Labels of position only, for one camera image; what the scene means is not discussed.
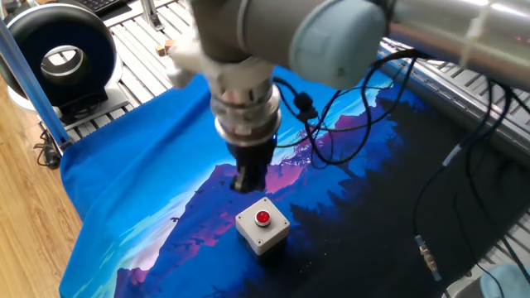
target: wire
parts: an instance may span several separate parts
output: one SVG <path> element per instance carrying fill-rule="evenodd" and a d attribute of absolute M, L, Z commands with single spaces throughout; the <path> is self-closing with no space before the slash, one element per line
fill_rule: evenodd
<path fill-rule="evenodd" d="M 318 131 L 316 132 L 316 135 L 318 136 L 318 134 L 320 133 L 320 129 L 318 129 Z M 334 149 L 334 146 L 335 146 L 335 142 L 333 140 L 333 133 L 329 132 L 328 135 L 330 136 L 330 140 L 331 140 L 331 153 L 330 153 L 330 159 L 333 158 L 333 155 L 334 155 L 334 152 L 335 152 L 335 149 Z M 315 154 L 315 148 L 314 147 L 311 147 L 311 165 L 317 169 L 317 170 L 324 170 L 326 167 L 328 167 L 329 165 L 328 164 L 325 164 L 325 166 L 322 166 L 322 167 L 318 167 L 315 165 L 315 161 L 313 159 L 313 155 Z"/>
<path fill-rule="evenodd" d="M 506 96 L 505 96 L 506 102 L 504 104 L 503 112 L 501 113 L 499 119 L 495 122 L 495 124 L 486 133 L 479 136 L 469 147 L 466 153 L 466 156 L 465 156 L 465 175 L 467 177 L 467 180 L 471 188 L 471 192 L 473 193 L 473 196 L 475 198 L 477 205 L 483 212 L 485 218 L 488 220 L 494 232 L 497 233 L 498 237 L 501 239 L 504 246 L 508 249 L 508 252 L 512 256 L 513 261 L 517 264 L 517 266 L 521 270 L 521 273 L 524 275 L 524 278 L 527 280 L 528 284 L 530 285 L 530 274 L 528 274 L 528 272 L 526 271 L 523 263 L 521 262 L 521 260 L 519 259 L 515 251 L 513 250 L 512 246 L 508 243 L 503 233 L 501 233 L 499 229 L 496 227 L 493 218 L 491 217 L 488 210 L 484 206 L 483 200 L 479 195 L 479 191 L 477 190 L 475 181 L 473 180 L 473 176 L 471 175 L 471 156 L 473 154 L 473 150 L 475 149 L 476 145 L 482 142 L 486 137 L 489 137 L 489 135 L 493 134 L 497 130 L 497 128 L 500 127 L 500 125 L 502 124 L 502 121 L 506 118 L 506 115 L 509 112 L 512 99 L 514 98 L 514 95 L 515 95 L 509 87 L 504 86 L 502 84 L 500 84 L 499 86 L 501 86 L 501 88 L 503 88 L 504 92 L 506 93 Z"/>
<path fill-rule="evenodd" d="M 47 129 L 42 132 L 40 139 L 43 141 L 43 143 L 35 144 L 35 146 L 33 147 L 33 149 L 41 149 L 39 155 L 36 158 L 36 163 L 39 166 L 47 166 L 50 169 L 54 170 L 59 166 L 59 164 L 57 160 L 50 160 L 50 158 L 51 154 L 55 154 L 55 156 L 58 156 L 57 149 L 55 148 L 55 145 Z"/>
<path fill-rule="evenodd" d="M 371 77 L 371 75 L 373 75 L 377 70 L 378 69 L 375 68 L 375 67 L 370 69 L 368 78 Z M 315 149 L 316 155 L 320 158 L 321 161 L 325 162 L 328 165 L 337 166 L 337 165 L 340 165 L 340 164 L 343 164 L 343 163 L 345 163 L 347 161 L 352 160 L 363 149 L 364 145 L 366 144 L 366 142 L 367 142 L 367 140 L 368 140 L 368 138 L 370 136 L 370 131 L 372 130 L 372 112 L 370 111 L 370 106 L 369 106 L 369 103 L 368 103 L 368 99 L 366 97 L 366 88 L 367 88 L 367 85 L 368 85 L 368 78 L 363 82 L 363 86 L 361 88 L 361 90 L 362 90 L 361 91 L 361 99 L 363 100 L 364 110 L 366 112 L 366 132 L 364 133 L 363 140 L 361 141 L 361 143 L 359 144 L 359 146 L 357 147 L 357 149 L 355 150 L 355 152 L 353 154 L 351 154 L 350 156 L 346 157 L 344 160 L 341 160 L 341 161 L 332 161 L 331 159 L 326 159 L 320 153 L 318 147 L 316 146 L 316 142 L 315 142 L 315 139 L 312 136 L 312 132 L 311 132 L 311 128 L 309 126 L 309 123 L 307 123 L 307 122 L 304 123 L 304 126 L 306 127 L 307 136 L 309 137 L 309 142 L 311 143 L 311 145 Z M 334 96 L 334 98 L 330 102 L 333 103 L 333 101 L 335 101 L 335 99 L 337 99 L 337 98 L 338 98 L 338 96 Z M 319 123 L 318 123 L 318 125 L 320 126 L 323 123 L 323 121 L 324 121 L 324 118 L 321 118 Z"/>
<path fill-rule="evenodd" d="M 458 194 L 455 194 L 455 196 L 453 197 L 453 209 L 454 209 L 455 214 L 456 214 L 456 219 L 458 220 L 458 225 L 459 225 L 459 227 L 460 227 L 460 231 L 462 232 L 462 235 L 464 236 L 465 245 L 467 246 L 467 248 L 468 248 L 469 251 L 470 251 L 470 255 L 471 255 L 471 257 L 473 258 L 473 262 L 475 262 L 475 265 L 476 265 L 477 267 L 479 267 L 480 270 L 482 270 L 485 274 L 489 275 L 489 277 L 493 278 L 493 280 L 494 280 L 495 283 L 497 284 L 497 287 L 499 288 L 501 298 L 504 298 L 503 287 L 500 285 L 499 280 L 497 280 L 497 278 L 495 278 L 495 276 L 493 276 L 493 274 L 489 273 L 489 271 L 487 271 L 486 269 L 484 269 L 484 268 L 479 264 L 479 260 L 477 259 L 476 255 L 475 255 L 475 252 L 473 251 L 473 247 L 471 246 L 471 241 L 470 241 L 470 239 L 468 238 L 467 233 L 465 232 L 464 221 L 462 220 L 462 217 L 461 217 L 460 212 L 459 212 L 459 210 L 458 210 L 458 204 L 457 204 L 457 202 L 456 202 L 457 199 L 458 199 Z"/>
<path fill-rule="evenodd" d="M 417 61 L 417 58 L 413 58 L 412 59 L 412 62 L 411 62 L 411 64 L 408 67 L 407 73 L 405 74 L 405 78 L 403 79 L 403 84 L 401 85 L 401 88 L 399 89 L 399 92 L 397 93 L 397 97 L 393 101 L 392 106 L 387 111 L 385 111 L 381 116 L 379 116 L 378 118 L 373 120 L 372 121 L 372 125 L 374 125 L 375 123 L 378 123 L 381 120 L 384 120 L 391 112 L 393 112 L 398 107 L 398 104 L 401 101 L 403 93 L 405 93 L 405 89 L 407 88 L 407 81 L 411 77 L 412 70 L 414 68 L 414 65 L 416 64 L 416 61 Z M 352 90 L 350 89 L 348 91 L 345 91 L 341 95 L 347 94 L 350 91 L 352 91 Z M 328 132 L 350 132 L 350 131 L 354 131 L 354 130 L 357 130 L 357 129 L 360 129 L 360 128 L 365 128 L 366 126 L 367 126 L 367 124 L 363 124 L 363 125 L 359 125 L 357 127 L 338 128 L 338 129 L 337 128 L 333 128 L 333 129 L 322 129 L 322 130 L 327 130 Z"/>
<path fill-rule="evenodd" d="M 429 178 L 429 180 L 426 182 L 426 184 L 423 185 L 422 189 L 420 190 L 418 196 L 416 197 L 416 201 L 414 202 L 414 209 L 412 211 L 412 232 L 414 233 L 414 236 L 419 235 L 418 226 L 417 226 L 417 215 L 420 203 L 422 201 L 423 195 L 425 194 L 426 190 L 429 188 L 429 186 L 434 182 L 434 180 L 446 169 L 446 167 L 451 163 L 452 159 L 460 152 L 461 148 L 466 147 L 472 140 L 477 138 L 477 135 L 482 131 L 482 129 L 486 126 L 491 111 L 493 109 L 493 83 L 490 79 L 488 79 L 488 108 L 486 110 L 486 114 L 482 118 L 482 121 L 480 122 L 479 126 L 470 134 L 468 135 L 462 142 L 458 143 L 455 148 L 450 152 L 449 156 L 443 161 L 440 168 Z"/>
<path fill-rule="evenodd" d="M 530 115 L 530 108 L 526 104 L 524 104 L 524 102 L 516 94 L 513 94 L 513 99 L 515 99 L 515 101 L 519 103 L 521 108 L 523 108 L 523 110 L 525 110 L 528 115 Z"/>
<path fill-rule="evenodd" d="M 336 129 L 336 128 L 327 128 L 327 127 L 322 127 L 322 123 L 324 122 L 325 120 L 325 117 L 327 116 L 327 113 L 329 112 L 330 110 L 330 107 L 332 106 L 332 104 L 334 103 L 334 101 L 342 96 L 342 95 L 345 95 L 347 94 L 348 92 L 351 92 L 353 90 L 356 90 L 356 89 L 362 89 L 363 92 L 362 93 L 366 93 L 366 89 L 379 89 L 379 90 L 383 90 L 383 89 L 390 89 L 392 87 L 393 84 L 390 84 L 389 86 L 386 86 L 386 87 L 368 87 L 367 84 L 368 82 L 370 81 L 370 79 L 372 78 L 373 74 L 375 73 L 375 71 L 373 71 L 374 69 L 376 70 L 379 70 L 385 63 L 389 62 L 389 61 L 392 61 L 392 60 L 400 60 L 400 59 L 404 59 L 404 58 L 412 58 L 412 62 L 411 64 L 409 65 L 408 67 L 408 71 L 407 71 L 407 74 L 405 76 L 405 79 L 403 81 L 403 84 L 402 84 L 402 87 L 400 88 L 399 90 L 399 93 L 398 93 L 398 96 L 397 98 L 394 100 L 394 103 L 393 103 L 393 106 L 388 110 L 386 111 L 383 115 L 381 115 L 380 117 L 378 117 L 377 119 L 375 119 L 374 121 L 372 121 L 370 123 L 370 125 L 373 125 L 383 119 L 385 119 L 398 105 L 399 103 L 399 100 L 401 99 L 402 97 L 402 94 L 404 93 L 405 91 L 405 88 L 406 88 L 406 85 L 407 85 L 407 81 L 410 79 L 410 76 L 412 74 L 412 69 L 413 69 L 413 66 L 414 64 L 416 63 L 417 61 L 417 58 L 429 58 L 429 56 L 417 51 L 417 50 L 413 50 L 413 49 L 409 49 L 409 50 L 402 50 L 400 52 L 396 52 L 396 53 L 392 53 L 391 55 L 388 55 L 384 58 L 382 58 L 381 60 L 377 60 L 373 63 L 373 67 L 372 69 L 369 71 L 369 74 L 366 76 L 366 79 L 364 80 L 364 83 L 361 87 L 354 87 L 352 89 L 348 89 L 346 91 L 344 91 L 343 93 L 341 93 L 341 91 L 337 91 L 334 96 L 331 98 L 331 100 L 328 102 L 328 104 L 326 104 L 326 106 L 324 107 L 324 110 L 322 112 L 322 117 L 321 117 L 321 120 L 316 124 L 316 125 L 311 125 L 309 124 L 310 127 L 313 127 L 314 129 L 311 131 L 307 131 L 306 130 L 306 136 L 303 137 L 302 139 L 296 141 L 296 142 L 293 142 L 293 143 L 290 143 L 288 145 L 278 145 L 277 147 L 278 148 L 288 148 L 288 147 L 293 147 L 293 146 L 296 146 L 296 145 L 299 145 L 299 144 L 302 144 L 303 142 L 305 142 L 307 139 L 309 139 L 309 136 L 317 131 L 317 130 L 322 130 L 322 131 L 328 131 L 328 132 L 348 132 L 348 131 L 353 131 L 353 130 L 356 130 L 356 129 L 360 129 L 360 128 L 364 128 L 364 127 L 367 127 L 369 125 L 369 123 L 366 123 L 364 125 L 361 125 L 361 126 L 358 126 L 358 127 L 350 127 L 350 128 L 340 128 L 340 129 Z M 392 77 L 392 81 L 394 81 L 396 79 L 396 77 L 401 73 L 401 70 L 399 70 L 393 77 Z M 292 85 L 290 85 L 288 82 L 286 82 L 284 79 L 282 78 L 278 78 L 278 77 L 274 77 L 274 82 L 275 83 L 278 83 L 278 84 L 281 84 L 281 85 L 284 85 L 286 87 L 288 87 L 291 92 L 293 93 L 293 95 L 296 97 L 298 95 L 298 92 L 292 87 Z M 284 102 L 284 104 L 287 106 L 287 109 L 289 110 L 289 112 L 297 117 L 296 113 L 294 113 L 294 111 L 292 110 L 291 106 L 287 103 L 287 101 L 285 100 L 285 98 L 282 99 L 282 101 Z"/>

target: keyboard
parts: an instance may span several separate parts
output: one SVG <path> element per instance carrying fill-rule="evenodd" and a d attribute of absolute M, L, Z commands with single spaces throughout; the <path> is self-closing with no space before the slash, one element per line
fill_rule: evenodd
<path fill-rule="evenodd" d="M 112 11 L 118 7 L 121 7 L 128 0 L 75 0 L 88 7 L 99 17 L 103 14 Z"/>

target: red button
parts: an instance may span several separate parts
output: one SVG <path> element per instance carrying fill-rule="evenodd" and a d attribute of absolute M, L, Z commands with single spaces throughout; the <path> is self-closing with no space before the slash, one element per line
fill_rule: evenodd
<path fill-rule="evenodd" d="M 265 211 L 261 210 L 256 213 L 256 224 L 260 227 L 266 227 L 271 223 L 271 215 Z"/>

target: cable connector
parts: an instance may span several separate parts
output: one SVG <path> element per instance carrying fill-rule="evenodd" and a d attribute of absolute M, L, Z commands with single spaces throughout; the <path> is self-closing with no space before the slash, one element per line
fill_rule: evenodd
<path fill-rule="evenodd" d="M 432 276 L 434 277 L 435 281 L 441 281 L 441 275 L 438 272 L 438 266 L 436 265 L 436 261 L 434 260 L 434 256 L 432 256 L 431 251 L 425 244 L 425 241 L 423 241 L 422 236 L 417 235 L 415 237 L 417 246 L 420 248 L 420 254 L 423 256 L 423 260 L 427 264 L 427 268 L 431 270 Z"/>
<path fill-rule="evenodd" d="M 313 105 L 313 99 L 309 94 L 305 92 L 300 92 L 294 99 L 295 106 L 300 110 L 300 113 L 296 116 L 298 120 L 303 123 L 311 119 L 318 118 L 318 112 Z"/>

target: wooden floor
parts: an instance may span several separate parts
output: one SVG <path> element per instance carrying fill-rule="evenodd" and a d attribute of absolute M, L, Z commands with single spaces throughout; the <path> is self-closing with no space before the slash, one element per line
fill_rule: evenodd
<path fill-rule="evenodd" d="M 81 222 L 59 171 L 36 164 L 36 116 L 0 80 L 0 297 L 56 298 Z"/>

